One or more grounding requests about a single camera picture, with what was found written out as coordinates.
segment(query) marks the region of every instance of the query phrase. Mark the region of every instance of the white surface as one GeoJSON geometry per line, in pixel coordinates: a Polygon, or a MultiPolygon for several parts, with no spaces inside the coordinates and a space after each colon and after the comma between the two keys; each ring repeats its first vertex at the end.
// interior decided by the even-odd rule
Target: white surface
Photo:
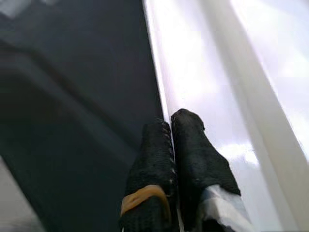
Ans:
{"type": "Polygon", "coordinates": [[[248,93],[243,91],[243,82],[223,65],[218,44],[223,45],[214,39],[213,30],[217,28],[211,28],[212,22],[205,18],[205,5],[218,1],[204,1],[204,8],[200,2],[145,1],[147,14],[150,12],[152,50],[157,57],[155,64],[160,64],[158,78],[162,78],[159,82],[164,85],[169,116],[179,108],[201,116],[207,137],[230,162],[257,231],[296,231],[264,144],[264,134],[248,107],[248,93]]]}
{"type": "Polygon", "coordinates": [[[35,217],[26,198],[0,157],[0,226],[35,217]]]}
{"type": "Polygon", "coordinates": [[[309,2],[232,3],[309,162],[309,2]]]}

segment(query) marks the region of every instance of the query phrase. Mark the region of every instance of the dark blue surface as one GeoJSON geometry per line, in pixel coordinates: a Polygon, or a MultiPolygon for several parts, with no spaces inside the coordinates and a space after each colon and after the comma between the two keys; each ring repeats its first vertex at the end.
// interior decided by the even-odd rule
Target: dark blue surface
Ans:
{"type": "Polygon", "coordinates": [[[115,231],[144,123],[162,118],[139,0],[0,17],[0,152],[53,232],[115,231]]]}

